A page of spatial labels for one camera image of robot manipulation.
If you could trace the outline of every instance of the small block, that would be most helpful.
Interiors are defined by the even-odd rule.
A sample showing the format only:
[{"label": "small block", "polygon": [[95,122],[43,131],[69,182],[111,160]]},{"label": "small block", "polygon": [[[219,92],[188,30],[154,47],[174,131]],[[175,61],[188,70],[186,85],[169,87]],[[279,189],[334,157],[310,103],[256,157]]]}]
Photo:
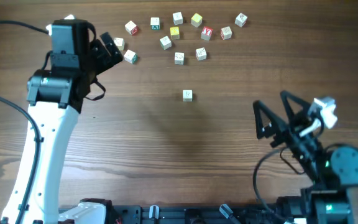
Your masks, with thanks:
[{"label": "small block", "polygon": [[175,65],[183,65],[185,62],[185,53],[175,53]]},{"label": "small block", "polygon": [[193,101],[193,90],[183,90],[183,102]]},{"label": "small block", "polygon": [[232,35],[230,27],[224,27],[221,29],[221,37],[223,40],[230,39]]},{"label": "small block", "polygon": [[206,59],[206,51],[204,47],[196,50],[196,58],[197,60]]},{"label": "small block", "polygon": [[180,38],[179,27],[171,27],[171,39],[178,40]]},{"label": "small block", "polygon": [[152,17],[150,19],[150,26],[154,30],[160,29],[160,18],[159,17]]},{"label": "small block", "polygon": [[242,27],[247,22],[247,18],[248,17],[246,15],[244,15],[243,13],[240,13],[236,17],[236,21],[234,23],[237,24],[239,27]]},{"label": "small block", "polygon": [[134,35],[139,30],[139,28],[137,27],[137,25],[134,22],[129,21],[127,24],[125,24],[125,30],[130,35]]},{"label": "small block", "polygon": [[181,12],[176,12],[173,15],[173,24],[180,25],[183,23],[183,16],[181,15]]},{"label": "small block", "polygon": [[137,60],[137,54],[131,50],[127,50],[127,52],[124,55],[124,59],[125,59],[125,61],[133,64]]},{"label": "small block", "polygon": [[160,44],[164,50],[167,50],[168,48],[172,47],[172,42],[168,36],[162,37],[160,39]]},{"label": "small block", "polygon": [[117,46],[119,50],[124,50],[125,47],[125,41],[122,38],[114,38],[114,44]]},{"label": "small block", "polygon": [[191,18],[191,25],[199,27],[201,23],[203,23],[203,17],[198,13],[194,14],[194,16]]},{"label": "small block", "polygon": [[203,31],[201,32],[201,38],[203,40],[210,40],[212,36],[212,28],[204,27]]}]

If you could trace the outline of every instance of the tabletop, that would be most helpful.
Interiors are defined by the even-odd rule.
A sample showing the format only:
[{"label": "tabletop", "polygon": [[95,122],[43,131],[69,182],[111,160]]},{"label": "tabletop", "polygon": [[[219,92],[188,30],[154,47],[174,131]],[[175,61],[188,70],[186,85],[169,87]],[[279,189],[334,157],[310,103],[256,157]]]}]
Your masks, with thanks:
[{"label": "tabletop", "polygon": [[[184,18],[180,39],[163,50],[159,40],[170,35],[175,12]],[[240,12],[244,27],[234,23]],[[203,16],[197,28],[194,13]],[[123,38],[122,52],[139,57],[100,74],[106,96],[84,102],[65,158],[63,207],[86,197],[114,205],[255,203],[252,172],[271,139],[257,140],[252,102],[284,116],[282,90],[306,101],[335,98],[339,121],[320,140],[358,146],[358,1],[0,0],[0,20],[45,27],[68,14],[90,21],[98,35]],[[160,18],[160,30],[150,28],[151,17]],[[129,21],[136,35],[125,30]],[[200,38],[203,26],[213,30],[209,41]],[[227,26],[233,35],[222,40]],[[198,61],[202,47],[207,59]],[[50,49],[45,34],[0,25],[0,95],[27,108],[27,80]],[[175,52],[185,54],[184,65],[175,65]],[[183,90],[193,91],[192,102],[183,102]],[[91,96],[100,93],[92,86]],[[26,128],[21,114],[0,103],[0,216]],[[311,185],[278,157],[262,166],[258,181],[269,202]],[[358,223],[358,189],[351,198]]]}]

